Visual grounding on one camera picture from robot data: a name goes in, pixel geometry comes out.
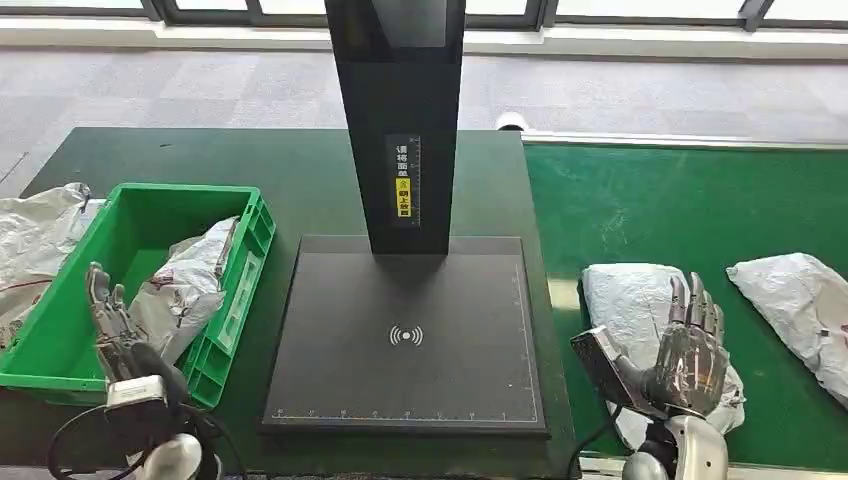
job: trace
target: black vertical pole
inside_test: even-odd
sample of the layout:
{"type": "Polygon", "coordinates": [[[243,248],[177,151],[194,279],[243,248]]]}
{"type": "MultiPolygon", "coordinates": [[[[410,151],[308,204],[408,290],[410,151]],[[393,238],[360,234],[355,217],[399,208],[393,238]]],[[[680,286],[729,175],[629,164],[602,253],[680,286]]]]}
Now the black vertical pole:
{"type": "Polygon", "coordinates": [[[447,254],[465,0],[325,0],[375,254],[447,254]]]}

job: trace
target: nfc symbol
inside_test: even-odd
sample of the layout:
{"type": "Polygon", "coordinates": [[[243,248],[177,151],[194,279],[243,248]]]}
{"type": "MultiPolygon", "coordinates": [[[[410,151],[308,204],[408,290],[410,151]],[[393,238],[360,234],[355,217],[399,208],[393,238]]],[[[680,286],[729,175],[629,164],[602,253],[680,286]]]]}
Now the nfc symbol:
{"type": "Polygon", "coordinates": [[[424,332],[421,330],[421,327],[415,327],[412,330],[401,330],[395,325],[389,330],[389,342],[392,345],[397,345],[401,340],[408,340],[417,347],[424,340],[424,332]]]}

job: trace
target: wire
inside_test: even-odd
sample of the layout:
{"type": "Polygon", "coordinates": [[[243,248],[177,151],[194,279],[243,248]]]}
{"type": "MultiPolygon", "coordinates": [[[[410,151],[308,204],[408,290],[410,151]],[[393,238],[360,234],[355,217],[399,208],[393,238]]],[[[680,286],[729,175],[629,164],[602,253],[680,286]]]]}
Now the wire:
{"type": "Polygon", "coordinates": [[[224,437],[224,440],[227,441],[227,445],[230,446],[230,450],[233,452],[233,458],[235,458],[236,468],[238,468],[239,476],[242,478],[242,480],[249,480],[247,477],[247,469],[244,468],[244,462],[241,459],[241,455],[239,454],[235,443],[233,443],[233,439],[230,436],[230,433],[227,431],[224,425],[215,420],[215,417],[209,415],[208,413],[204,412],[203,410],[197,407],[192,407],[191,405],[186,405],[185,403],[181,404],[180,406],[192,415],[198,416],[211,423],[212,426],[214,426],[218,429],[219,432],[221,432],[221,436],[224,437]]]}
{"type": "Polygon", "coordinates": [[[615,410],[612,412],[612,415],[607,418],[607,421],[604,422],[600,427],[595,429],[594,432],[590,433],[588,437],[584,438],[577,446],[574,447],[574,451],[571,452],[571,457],[568,459],[568,472],[571,475],[571,472],[574,471],[574,465],[577,462],[577,458],[580,456],[580,452],[583,451],[584,448],[588,447],[589,444],[598,439],[608,428],[615,425],[615,420],[621,415],[621,411],[624,409],[623,406],[618,405],[615,407],[615,410]]]}
{"type": "MultiPolygon", "coordinates": [[[[56,430],[56,433],[53,434],[53,438],[50,439],[50,444],[47,446],[47,470],[53,475],[53,478],[57,480],[76,480],[71,475],[74,473],[90,473],[87,471],[75,471],[75,470],[62,470],[59,468],[59,460],[56,458],[58,455],[56,451],[56,446],[59,444],[59,440],[65,435],[65,432],[68,428],[71,427],[74,423],[82,420],[83,418],[98,412],[103,412],[106,409],[105,405],[100,405],[89,410],[86,410],[76,417],[65,422],[64,425],[59,427],[59,430],[56,430]]],[[[132,465],[122,470],[120,473],[110,478],[109,480],[121,480],[129,476],[132,472],[134,472],[138,467],[140,467],[145,460],[147,460],[147,455],[149,451],[145,451],[138,457],[138,460],[135,461],[132,465]]]]}

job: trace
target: silver robotic hand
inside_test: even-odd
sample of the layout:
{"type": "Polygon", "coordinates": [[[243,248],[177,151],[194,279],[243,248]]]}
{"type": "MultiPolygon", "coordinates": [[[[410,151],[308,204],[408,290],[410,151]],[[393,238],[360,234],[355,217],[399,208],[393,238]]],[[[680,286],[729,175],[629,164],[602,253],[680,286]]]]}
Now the silver robotic hand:
{"type": "Polygon", "coordinates": [[[691,295],[671,281],[669,322],[655,365],[639,370],[606,327],[574,337],[572,347],[610,402],[653,420],[646,441],[625,463],[625,480],[724,480],[727,445],[704,418],[715,409],[729,363],[724,313],[692,273],[691,295]]]}

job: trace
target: package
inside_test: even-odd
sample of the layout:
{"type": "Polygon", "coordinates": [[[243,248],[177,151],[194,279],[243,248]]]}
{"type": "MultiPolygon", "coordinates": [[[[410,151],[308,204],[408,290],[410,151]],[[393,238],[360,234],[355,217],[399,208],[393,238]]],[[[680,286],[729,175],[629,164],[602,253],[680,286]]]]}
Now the package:
{"type": "Polygon", "coordinates": [[[223,305],[220,278],[238,220],[216,223],[202,237],[173,245],[168,260],[141,285],[130,319],[165,361],[173,364],[223,305]]]}
{"type": "Polygon", "coordinates": [[[27,199],[0,199],[0,352],[85,234],[103,200],[69,183],[27,199]]]}
{"type": "Polygon", "coordinates": [[[740,262],[727,276],[819,384],[848,408],[848,282],[803,253],[740,262]]]}
{"type": "MultiPolygon", "coordinates": [[[[686,279],[683,272],[674,267],[619,263],[591,265],[583,271],[583,291],[592,325],[606,325],[640,369],[651,368],[656,362],[660,338],[668,324],[673,276],[683,282],[688,300],[686,279]]],[[[731,364],[725,375],[721,401],[707,416],[707,421],[722,433],[745,421],[743,387],[731,364]]],[[[611,403],[607,406],[610,412],[615,409],[611,403]]],[[[649,423],[646,417],[624,410],[616,421],[616,428],[625,445],[635,450],[645,441],[649,423]]]]}

